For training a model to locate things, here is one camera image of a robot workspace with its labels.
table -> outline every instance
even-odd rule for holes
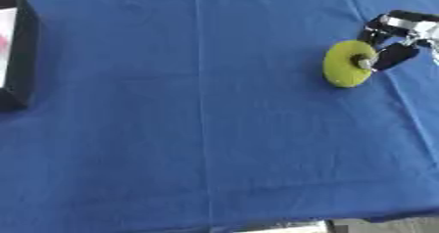
[[[0,231],[158,232],[439,206],[439,69],[354,89],[325,51],[438,0],[29,0],[29,110],[0,116]]]

blue fabric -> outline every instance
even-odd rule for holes
[[[439,209],[439,68],[354,89],[325,51],[439,0],[29,0],[29,110],[0,116],[1,232],[158,232]]]

yellow-green ball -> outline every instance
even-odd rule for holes
[[[351,62],[355,55],[366,58],[376,56],[376,51],[367,43],[359,40],[343,41],[332,46],[323,62],[323,74],[337,87],[351,88],[365,82],[371,75],[370,70],[360,69]]]

yellow ball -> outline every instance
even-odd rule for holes
[[[355,55],[366,58],[376,56],[376,51],[367,43],[359,40],[343,41],[332,46],[323,62],[323,74],[337,87],[351,88],[365,82],[371,70],[360,69],[351,62]]]

floor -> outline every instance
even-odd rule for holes
[[[337,225],[348,225],[349,233],[436,233],[439,218],[414,218],[371,224],[362,220],[337,220]]]

